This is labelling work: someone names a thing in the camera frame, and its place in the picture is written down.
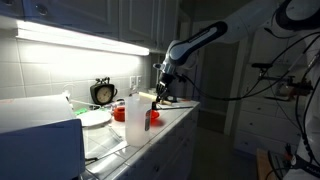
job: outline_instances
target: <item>robotic arm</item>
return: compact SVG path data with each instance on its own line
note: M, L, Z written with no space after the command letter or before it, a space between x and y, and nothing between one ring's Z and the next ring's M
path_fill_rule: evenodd
M305 36L320 31L320 0L282 1L284 2L279 6L278 0L253 0L225 20L210 25L191 38L173 41L163 63L154 64L156 69L161 70L157 85L157 101L166 97L168 86L175 79L176 69L190 64L188 56L208 43L237 42L261 27L268 28L273 34L286 36L292 33ZM305 39L307 45L314 40L310 38ZM307 54L307 59L309 65L313 66L309 75L314 85L320 77L320 42L315 41L311 48L313 51ZM319 162L315 162L320 160L320 90L318 88L314 91L316 98L310 100L305 120L305 134L296 154L297 161L292 162L295 168L288 172L285 179L320 178L320 165Z

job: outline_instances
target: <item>kitchen counter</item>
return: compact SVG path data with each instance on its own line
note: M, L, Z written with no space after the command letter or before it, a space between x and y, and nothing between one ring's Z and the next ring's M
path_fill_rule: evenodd
M151 123L150 140L142 147L127 144L125 123L113 117L105 126L83 128L86 158L98 160L87 163L82 179L187 178L199 103L189 101L172 106L192 108L159 110L160 116Z

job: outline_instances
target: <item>white countertop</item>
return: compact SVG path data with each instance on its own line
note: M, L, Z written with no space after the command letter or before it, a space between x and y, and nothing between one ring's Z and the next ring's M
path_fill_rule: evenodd
M174 107L198 106L198 102L176 103ZM170 129L180 122L193 108L159 110L157 122L150 127L150 140L142 147L133 147L125 141L125 123L112 119L105 126L83 128L86 158L97 157L99 160L86 166L83 178L114 179L121 172L132 166L144 152L157 143ZM122 139L112 137L110 127Z

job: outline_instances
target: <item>drawer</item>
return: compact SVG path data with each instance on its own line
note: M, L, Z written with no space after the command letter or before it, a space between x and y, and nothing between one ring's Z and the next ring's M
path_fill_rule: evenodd
M288 120L241 111L238 129L248 133L298 144L300 131Z
M270 150L279 154L285 152L285 142L272 140L269 138L256 136L242 131L237 131L234 141L234 148L246 153L256 155L257 148ZM295 152L297 146L291 145L292 152Z
M243 111L264 114L269 116L276 116L277 109L277 106L252 101L243 101L241 105L241 110Z
M284 110L284 112L286 113L286 115L293 121L296 121L296 115L295 115L295 108L294 107L282 107L282 109ZM278 111L277 111L277 115L276 117L278 118L283 118L283 119L288 119L286 117L286 115L284 114L284 112L282 111L282 109L279 107ZM304 109L300 108L298 109L298 117L302 118L304 114Z

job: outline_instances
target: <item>black clock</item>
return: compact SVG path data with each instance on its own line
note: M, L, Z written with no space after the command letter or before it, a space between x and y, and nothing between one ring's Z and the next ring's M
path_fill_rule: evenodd
M105 105L112 101L118 90L109 84L110 78L96 79L96 84L90 87L91 98L95 104Z

